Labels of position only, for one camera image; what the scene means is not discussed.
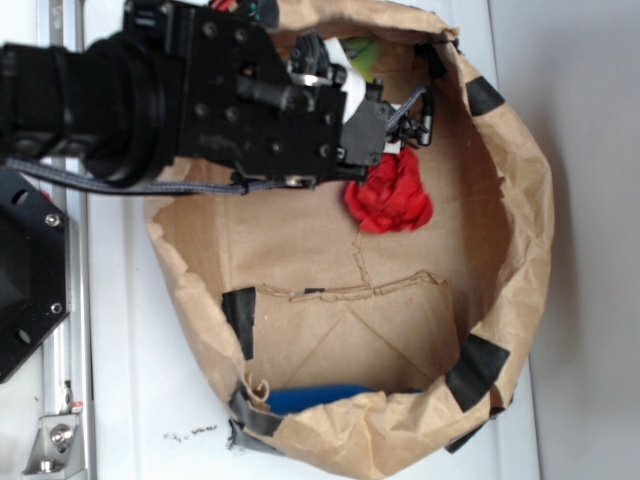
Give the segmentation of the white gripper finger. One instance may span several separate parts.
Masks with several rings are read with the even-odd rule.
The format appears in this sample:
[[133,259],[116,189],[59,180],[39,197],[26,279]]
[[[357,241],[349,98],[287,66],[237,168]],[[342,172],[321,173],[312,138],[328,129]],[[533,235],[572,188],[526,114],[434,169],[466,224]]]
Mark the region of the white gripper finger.
[[325,39],[330,62],[344,67],[346,80],[341,90],[346,93],[343,122],[347,123],[358,110],[366,96],[366,82],[363,76],[352,66],[338,38]]

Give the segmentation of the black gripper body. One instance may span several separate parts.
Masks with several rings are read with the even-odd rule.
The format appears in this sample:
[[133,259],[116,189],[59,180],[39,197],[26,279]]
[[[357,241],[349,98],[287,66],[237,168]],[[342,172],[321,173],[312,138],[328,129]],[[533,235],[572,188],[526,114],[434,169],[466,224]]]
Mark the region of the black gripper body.
[[315,31],[283,60],[255,13],[130,1],[121,54],[136,103],[132,137],[153,143],[151,160],[202,158],[246,184],[262,176],[296,187],[369,172],[342,163],[346,70]]

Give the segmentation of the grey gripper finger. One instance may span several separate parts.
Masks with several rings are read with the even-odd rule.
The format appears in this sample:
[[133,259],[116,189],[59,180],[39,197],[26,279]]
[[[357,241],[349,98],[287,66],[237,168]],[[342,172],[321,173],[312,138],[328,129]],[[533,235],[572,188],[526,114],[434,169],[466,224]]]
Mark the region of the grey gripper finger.
[[342,163],[348,166],[378,165],[386,143],[392,107],[383,100],[383,82],[376,79],[365,86],[364,99],[342,128]]

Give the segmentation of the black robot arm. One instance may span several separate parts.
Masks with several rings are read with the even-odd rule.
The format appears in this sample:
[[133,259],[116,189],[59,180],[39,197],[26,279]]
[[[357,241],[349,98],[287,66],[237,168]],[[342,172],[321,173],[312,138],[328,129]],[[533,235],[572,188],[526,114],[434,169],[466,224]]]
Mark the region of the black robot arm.
[[289,59],[270,1],[129,1],[83,53],[1,50],[1,162],[102,194],[247,194],[362,181],[391,128],[382,87],[307,31]]

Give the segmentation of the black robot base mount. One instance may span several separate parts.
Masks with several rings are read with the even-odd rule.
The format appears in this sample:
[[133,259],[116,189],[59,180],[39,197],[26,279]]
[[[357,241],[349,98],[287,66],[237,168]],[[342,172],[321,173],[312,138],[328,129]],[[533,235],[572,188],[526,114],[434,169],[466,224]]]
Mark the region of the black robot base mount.
[[1,381],[68,314],[67,217],[19,173],[1,170]]

